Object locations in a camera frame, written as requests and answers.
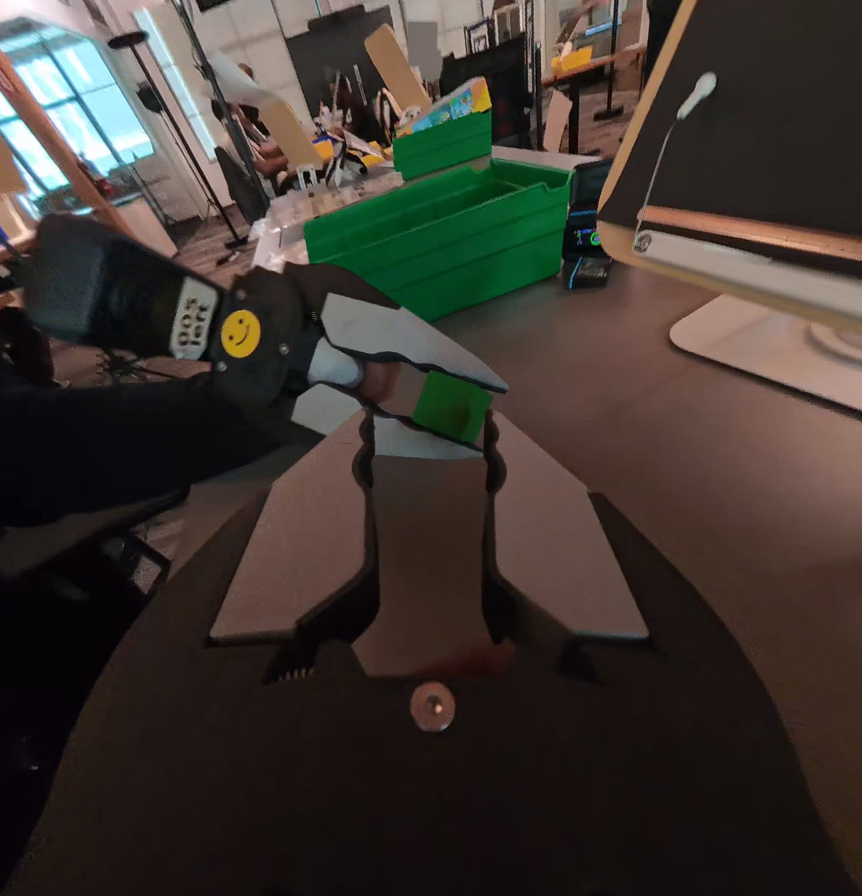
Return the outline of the black cabinet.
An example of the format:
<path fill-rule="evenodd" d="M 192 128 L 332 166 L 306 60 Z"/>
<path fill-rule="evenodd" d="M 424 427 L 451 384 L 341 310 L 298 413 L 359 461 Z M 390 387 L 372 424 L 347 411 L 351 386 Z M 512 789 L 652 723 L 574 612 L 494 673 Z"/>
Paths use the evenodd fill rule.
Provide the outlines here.
<path fill-rule="evenodd" d="M 440 89 L 448 94 L 475 77 L 483 77 L 491 99 L 492 142 L 498 146 L 531 149 L 533 95 L 528 87 L 526 35 L 520 34 L 493 49 L 461 58 L 443 57 Z"/>

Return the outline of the person's left forearm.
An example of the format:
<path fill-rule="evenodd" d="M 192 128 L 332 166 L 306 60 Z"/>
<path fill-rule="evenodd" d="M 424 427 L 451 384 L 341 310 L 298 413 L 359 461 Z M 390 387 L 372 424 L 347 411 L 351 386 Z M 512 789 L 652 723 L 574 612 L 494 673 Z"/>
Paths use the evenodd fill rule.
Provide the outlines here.
<path fill-rule="evenodd" d="M 164 497 L 320 437 L 219 395 L 211 373 L 46 388 L 0 357 L 0 528 Z"/>

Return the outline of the beige board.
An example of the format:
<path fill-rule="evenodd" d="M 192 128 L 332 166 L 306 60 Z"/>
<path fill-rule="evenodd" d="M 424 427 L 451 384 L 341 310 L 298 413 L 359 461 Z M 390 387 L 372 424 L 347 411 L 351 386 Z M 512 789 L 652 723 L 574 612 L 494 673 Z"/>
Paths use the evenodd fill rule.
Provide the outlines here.
<path fill-rule="evenodd" d="M 410 66 L 391 25 L 384 23 L 364 40 L 371 63 L 400 109 L 424 113 L 433 105 L 424 84 Z"/>
<path fill-rule="evenodd" d="M 259 106 L 262 121 L 271 137 L 287 158 L 289 168 L 314 168 L 319 171 L 326 162 L 313 144 L 313 137 L 306 131 L 290 104 L 282 98 L 274 98 Z"/>

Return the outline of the small black battery pack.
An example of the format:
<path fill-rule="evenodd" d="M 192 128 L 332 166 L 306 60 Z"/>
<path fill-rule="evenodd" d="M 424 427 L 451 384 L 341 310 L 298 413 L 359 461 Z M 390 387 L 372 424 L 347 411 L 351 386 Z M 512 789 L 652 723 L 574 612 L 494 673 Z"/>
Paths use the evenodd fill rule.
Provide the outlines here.
<path fill-rule="evenodd" d="M 609 281 L 613 260 L 605 254 L 584 254 L 564 259 L 561 282 L 568 290 L 596 289 Z"/>

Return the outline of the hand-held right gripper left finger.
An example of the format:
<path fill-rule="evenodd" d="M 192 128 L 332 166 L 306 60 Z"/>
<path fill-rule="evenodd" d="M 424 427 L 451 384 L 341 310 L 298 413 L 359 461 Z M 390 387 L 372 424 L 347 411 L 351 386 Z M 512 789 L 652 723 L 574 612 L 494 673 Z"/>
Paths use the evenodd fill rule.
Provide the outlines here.
<path fill-rule="evenodd" d="M 215 644 L 294 637 L 369 570 L 373 552 L 367 459 L 369 418 L 359 410 L 268 491 L 213 621 Z"/>

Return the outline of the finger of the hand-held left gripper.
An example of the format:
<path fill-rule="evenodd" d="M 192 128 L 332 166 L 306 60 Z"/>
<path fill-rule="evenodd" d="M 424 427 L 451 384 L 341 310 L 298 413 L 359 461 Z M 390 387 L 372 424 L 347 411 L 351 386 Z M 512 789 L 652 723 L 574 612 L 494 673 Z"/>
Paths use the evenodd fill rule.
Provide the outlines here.
<path fill-rule="evenodd" d="M 291 422 L 313 433 L 328 436 L 357 421 L 370 424 L 376 455 L 430 461 L 466 461 L 482 456 L 473 443 L 451 441 L 409 419 L 390 414 L 336 385 L 317 384 L 300 395 L 293 405 Z"/>
<path fill-rule="evenodd" d="M 319 321 L 322 336 L 307 373 L 310 385 L 357 390 L 368 364 L 408 364 L 489 392 L 504 394 L 509 389 L 480 358 L 406 308 L 328 293 Z"/>

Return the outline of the black light stand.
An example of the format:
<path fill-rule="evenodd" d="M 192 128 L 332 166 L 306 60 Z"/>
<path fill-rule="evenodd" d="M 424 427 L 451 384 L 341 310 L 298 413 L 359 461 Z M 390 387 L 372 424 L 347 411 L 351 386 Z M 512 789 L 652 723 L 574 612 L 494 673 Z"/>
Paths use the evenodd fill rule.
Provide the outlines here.
<path fill-rule="evenodd" d="M 207 177 L 203 167 L 196 158 L 190 147 L 189 141 L 186 139 L 184 132 L 179 126 L 171 108 L 168 106 L 161 90 L 154 81 L 152 75 L 148 72 L 145 61 L 139 51 L 139 47 L 147 42 L 147 33 L 143 30 L 128 31 L 119 35 L 112 36 L 107 40 L 107 46 L 114 52 L 128 52 L 136 61 L 141 70 L 147 84 L 147 90 L 139 86 L 137 95 L 142 106 L 159 115 L 169 126 L 175 145 L 185 158 L 185 162 L 193 174 L 193 179 L 198 185 L 201 193 L 206 200 L 208 211 L 213 211 L 222 220 L 231 239 L 224 243 L 224 247 L 230 255 L 235 252 L 242 251 L 248 246 L 248 240 L 235 229 L 231 218 L 226 213 L 222 202 L 219 200 L 209 178 Z"/>

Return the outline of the silver clamp bar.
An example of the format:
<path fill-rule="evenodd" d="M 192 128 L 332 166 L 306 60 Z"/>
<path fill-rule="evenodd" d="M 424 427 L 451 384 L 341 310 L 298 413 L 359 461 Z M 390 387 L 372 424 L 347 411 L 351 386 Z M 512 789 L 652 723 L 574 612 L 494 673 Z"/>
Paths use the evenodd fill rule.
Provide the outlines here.
<path fill-rule="evenodd" d="M 633 255 L 812 316 L 862 328 L 862 235 L 644 206 Z"/>

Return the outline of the person's left hand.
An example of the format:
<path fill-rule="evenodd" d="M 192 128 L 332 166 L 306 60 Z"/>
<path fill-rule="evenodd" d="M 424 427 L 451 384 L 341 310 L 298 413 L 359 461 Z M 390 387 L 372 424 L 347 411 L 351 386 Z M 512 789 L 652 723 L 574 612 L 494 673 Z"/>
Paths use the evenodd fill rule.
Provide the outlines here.
<path fill-rule="evenodd" d="M 398 362 L 365 361 L 363 378 L 357 393 L 366 401 L 381 405 L 392 398 L 397 389 L 401 364 Z"/>

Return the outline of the wooden desk with black legs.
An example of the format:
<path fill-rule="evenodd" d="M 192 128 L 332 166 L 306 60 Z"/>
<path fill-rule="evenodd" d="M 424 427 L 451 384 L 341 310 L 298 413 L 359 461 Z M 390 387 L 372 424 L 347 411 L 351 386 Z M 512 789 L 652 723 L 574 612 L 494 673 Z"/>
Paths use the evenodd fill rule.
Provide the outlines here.
<path fill-rule="evenodd" d="M 603 56 L 576 73 L 542 80 L 544 119 L 554 92 L 571 101 L 559 150 L 572 155 L 615 156 L 638 105 L 647 48 L 621 50 L 612 62 Z"/>

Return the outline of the colourful box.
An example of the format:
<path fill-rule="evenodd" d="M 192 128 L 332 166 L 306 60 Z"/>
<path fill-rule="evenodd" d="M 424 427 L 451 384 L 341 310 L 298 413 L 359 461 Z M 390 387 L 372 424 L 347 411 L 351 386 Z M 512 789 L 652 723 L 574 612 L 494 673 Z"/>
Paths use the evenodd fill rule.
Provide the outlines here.
<path fill-rule="evenodd" d="M 477 76 L 460 85 L 456 91 L 441 97 L 424 113 L 401 122 L 397 137 L 420 133 L 470 115 L 486 113 L 491 107 L 487 81 L 483 76 Z"/>

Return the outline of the black board with wooden edge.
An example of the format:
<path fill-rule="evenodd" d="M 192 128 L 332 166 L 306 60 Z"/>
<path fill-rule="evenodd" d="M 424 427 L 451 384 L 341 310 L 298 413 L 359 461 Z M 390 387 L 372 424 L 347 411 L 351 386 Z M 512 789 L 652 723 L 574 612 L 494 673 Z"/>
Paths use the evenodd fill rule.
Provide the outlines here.
<path fill-rule="evenodd" d="M 862 1 L 681 2 L 672 28 L 600 220 L 635 229 L 677 108 L 714 72 L 649 205 L 862 235 Z"/>

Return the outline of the cluttered white table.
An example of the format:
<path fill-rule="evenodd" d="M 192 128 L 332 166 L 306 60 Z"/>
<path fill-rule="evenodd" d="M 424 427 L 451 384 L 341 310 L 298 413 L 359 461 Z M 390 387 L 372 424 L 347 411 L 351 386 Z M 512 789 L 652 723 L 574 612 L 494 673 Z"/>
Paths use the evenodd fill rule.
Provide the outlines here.
<path fill-rule="evenodd" d="M 280 273 L 288 263 L 308 263 L 304 235 L 308 222 L 384 195 L 404 184 L 402 175 L 392 164 L 383 163 L 339 187 L 322 185 L 313 193 L 291 190 L 276 198 L 266 215 L 251 226 L 252 267 Z"/>

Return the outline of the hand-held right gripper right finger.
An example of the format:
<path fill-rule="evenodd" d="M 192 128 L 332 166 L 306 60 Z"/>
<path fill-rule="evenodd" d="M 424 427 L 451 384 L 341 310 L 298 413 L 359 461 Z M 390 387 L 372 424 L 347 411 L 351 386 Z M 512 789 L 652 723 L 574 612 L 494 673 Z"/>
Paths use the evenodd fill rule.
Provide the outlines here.
<path fill-rule="evenodd" d="M 483 615 L 492 640 L 644 643 L 587 486 L 501 412 L 484 425 Z"/>

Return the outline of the black device with green display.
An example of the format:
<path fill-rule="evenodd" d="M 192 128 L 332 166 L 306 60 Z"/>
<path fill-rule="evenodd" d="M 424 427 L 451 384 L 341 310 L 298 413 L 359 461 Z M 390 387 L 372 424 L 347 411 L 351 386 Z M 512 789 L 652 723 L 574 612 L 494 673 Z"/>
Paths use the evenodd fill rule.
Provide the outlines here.
<path fill-rule="evenodd" d="M 613 162 L 614 157 L 610 156 L 581 163 L 573 169 L 561 244 L 564 263 L 586 256 L 606 256 L 598 232 L 597 209 Z"/>

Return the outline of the green block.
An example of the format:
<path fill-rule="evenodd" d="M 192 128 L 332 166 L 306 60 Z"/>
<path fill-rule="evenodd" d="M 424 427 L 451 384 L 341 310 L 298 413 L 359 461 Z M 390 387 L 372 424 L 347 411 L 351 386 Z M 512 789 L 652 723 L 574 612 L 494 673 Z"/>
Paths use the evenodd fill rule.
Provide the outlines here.
<path fill-rule="evenodd" d="M 453 442 L 475 443 L 481 436 L 492 393 L 437 371 L 427 373 L 411 419 Z"/>

